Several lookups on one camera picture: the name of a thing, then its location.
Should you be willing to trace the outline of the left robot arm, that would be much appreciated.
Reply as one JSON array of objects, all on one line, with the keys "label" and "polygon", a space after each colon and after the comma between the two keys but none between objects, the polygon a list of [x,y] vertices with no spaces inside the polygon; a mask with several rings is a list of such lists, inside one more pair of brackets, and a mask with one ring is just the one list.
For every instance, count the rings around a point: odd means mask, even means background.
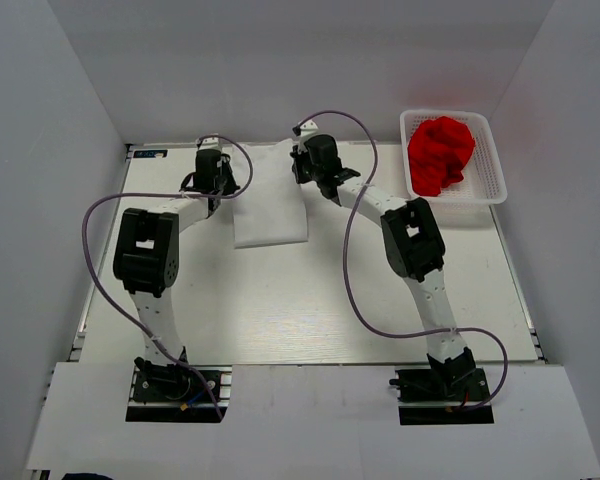
[{"label": "left robot arm", "polygon": [[182,366],[187,354],[171,295],[179,273],[180,234],[210,218],[221,199],[238,190],[230,156],[213,137],[198,148],[194,171],[181,183],[179,196],[151,209],[128,208],[122,215],[113,273],[144,328],[144,354],[135,365],[171,399],[189,392],[193,376]]}]

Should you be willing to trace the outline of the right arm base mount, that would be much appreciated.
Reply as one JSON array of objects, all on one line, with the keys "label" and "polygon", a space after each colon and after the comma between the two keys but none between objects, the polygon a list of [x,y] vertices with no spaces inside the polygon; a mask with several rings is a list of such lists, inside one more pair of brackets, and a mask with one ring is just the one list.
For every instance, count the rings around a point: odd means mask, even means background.
[{"label": "right arm base mount", "polygon": [[490,404],[476,408],[490,396],[485,372],[478,368],[458,386],[444,389],[431,369],[396,370],[389,386],[397,392],[401,426],[489,425],[494,423]]}]

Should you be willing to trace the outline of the red t shirt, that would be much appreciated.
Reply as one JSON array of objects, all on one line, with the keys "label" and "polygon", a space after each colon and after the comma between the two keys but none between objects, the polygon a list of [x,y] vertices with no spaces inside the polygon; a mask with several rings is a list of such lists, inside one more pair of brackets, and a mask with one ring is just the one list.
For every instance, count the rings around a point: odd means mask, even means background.
[{"label": "red t shirt", "polygon": [[413,190],[420,196],[437,197],[464,180],[464,169],[476,141],[470,129],[448,116],[425,120],[407,146]]}]

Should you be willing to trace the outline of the white t shirt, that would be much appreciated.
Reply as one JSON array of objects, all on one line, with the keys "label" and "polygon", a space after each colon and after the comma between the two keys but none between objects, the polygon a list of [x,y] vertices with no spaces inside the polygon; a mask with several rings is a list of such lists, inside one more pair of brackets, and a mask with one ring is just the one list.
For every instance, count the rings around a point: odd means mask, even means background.
[{"label": "white t shirt", "polygon": [[308,240],[305,202],[292,173],[293,146],[290,138],[269,145],[246,145],[252,168],[239,152],[231,160],[236,182],[247,187],[231,201],[235,248]]}]

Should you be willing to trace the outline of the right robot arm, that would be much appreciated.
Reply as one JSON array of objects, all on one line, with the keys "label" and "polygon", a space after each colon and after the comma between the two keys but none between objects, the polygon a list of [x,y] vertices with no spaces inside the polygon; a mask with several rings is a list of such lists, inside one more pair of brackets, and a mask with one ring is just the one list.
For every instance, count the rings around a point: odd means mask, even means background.
[{"label": "right robot arm", "polygon": [[428,202],[388,194],[342,166],[334,137],[313,129],[292,147],[296,182],[313,182],[326,199],[378,226],[391,270],[407,285],[425,330],[433,390],[452,399],[464,391],[476,369],[473,354],[457,331],[444,284],[446,247]]}]

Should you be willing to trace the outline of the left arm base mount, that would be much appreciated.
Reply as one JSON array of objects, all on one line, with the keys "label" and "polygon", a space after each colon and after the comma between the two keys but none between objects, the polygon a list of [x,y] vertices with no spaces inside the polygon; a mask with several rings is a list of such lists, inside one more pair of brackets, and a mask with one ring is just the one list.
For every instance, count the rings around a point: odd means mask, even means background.
[{"label": "left arm base mount", "polygon": [[230,368],[200,370],[206,385],[191,371],[168,373],[162,366],[134,368],[126,407],[127,423],[218,424],[221,418],[209,395],[213,393],[222,415],[230,400]]}]

